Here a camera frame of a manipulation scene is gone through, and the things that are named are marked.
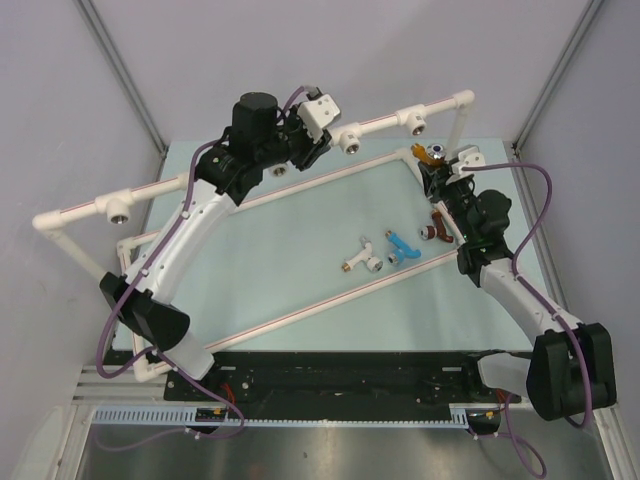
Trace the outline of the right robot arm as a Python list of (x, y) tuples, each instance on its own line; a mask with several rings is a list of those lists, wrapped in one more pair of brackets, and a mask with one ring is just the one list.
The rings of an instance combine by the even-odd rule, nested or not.
[(520, 252), (510, 250), (504, 237), (511, 200), (497, 190), (475, 191), (475, 173), (489, 168), (481, 153), (469, 149), (449, 161), (421, 161), (418, 168), (426, 198), (460, 237), (460, 273), (496, 300), (533, 346), (527, 356), (481, 356), (461, 376), (463, 393), (484, 401), (500, 389), (528, 399), (546, 421), (586, 427), (595, 410), (617, 400), (609, 332), (561, 308), (520, 270)]

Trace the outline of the orange water faucet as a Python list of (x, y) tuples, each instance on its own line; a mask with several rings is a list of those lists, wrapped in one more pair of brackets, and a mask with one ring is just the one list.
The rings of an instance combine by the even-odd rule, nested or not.
[(410, 147), (412, 155), (421, 163), (439, 167), (445, 163), (446, 149), (440, 143), (432, 143), (427, 146), (415, 143)]

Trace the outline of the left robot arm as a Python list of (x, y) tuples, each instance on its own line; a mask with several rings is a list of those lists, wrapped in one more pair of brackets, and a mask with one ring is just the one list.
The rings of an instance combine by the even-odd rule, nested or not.
[(283, 106), (268, 93), (242, 95), (221, 136), (194, 152), (184, 200), (142, 259), (121, 276), (102, 278), (111, 312), (96, 353), (101, 376), (113, 376), (103, 368), (106, 341), (122, 323), (146, 339), (158, 358), (187, 375), (185, 385), (197, 398), (219, 392), (213, 355), (191, 332), (189, 316), (171, 301), (207, 238), (262, 182), (266, 170), (291, 163), (304, 171), (330, 149), (328, 127), (339, 118), (339, 107), (316, 87), (297, 91), (307, 95), (306, 101), (289, 99)]

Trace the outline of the white PVC pipe frame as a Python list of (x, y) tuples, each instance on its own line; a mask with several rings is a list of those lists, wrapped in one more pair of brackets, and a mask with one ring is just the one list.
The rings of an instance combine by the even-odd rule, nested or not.
[[(293, 99), (297, 103), (306, 101), (307, 95), (305, 93), (299, 93), (297, 90), (294, 91), (289, 99)], [(359, 151), (361, 146), (360, 140), (365, 135), (394, 127), (404, 127), (410, 135), (419, 136), (425, 130), (429, 117), (442, 112), (453, 111), (455, 113), (454, 124), (446, 143), (447, 148), (453, 148), (459, 143), (462, 130), (466, 123), (466, 117), (474, 101), (474, 92), (471, 90), (463, 90), (443, 100), (428, 104), (411, 105), (393, 113), (363, 122), (336, 126), (334, 121), (328, 127), (328, 132), (332, 138), (331, 146), (332, 148), (337, 147), (341, 149), (346, 155), (353, 155)], [(285, 105), (285, 103), (278, 102), (280, 106)], [(279, 164), (268, 170), (273, 170), (286, 164), (291, 163)], [(185, 173), (170, 180), (157, 181), (141, 187), (113, 191), (98, 196), (92, 201), (67, 209), (57, 209), (40, 213), (33, 217), (32, 226), (96, 278), (100, 286), (100, 282), (105, 274), (111, 272), (99, 266), (93, 258), (67, 236), (65, 233), (66, 227), (98, 214), (105, 215), (111, 223), (120, 224), (129, 218), (131, 207), (143, 200), (153, 200), (174, 191), (183, 191), (185, 197), (188, 172), (189, 168)], [(147, 354), (155, 355), (150, 343), (124, 324), (118, 323), (106, 341), (103, 368), (112, 373), (113, 376), (110, 379), (113, 379), (122, 375)], [(174, 370), (162, 359), (160, 360), (163, 371)]]

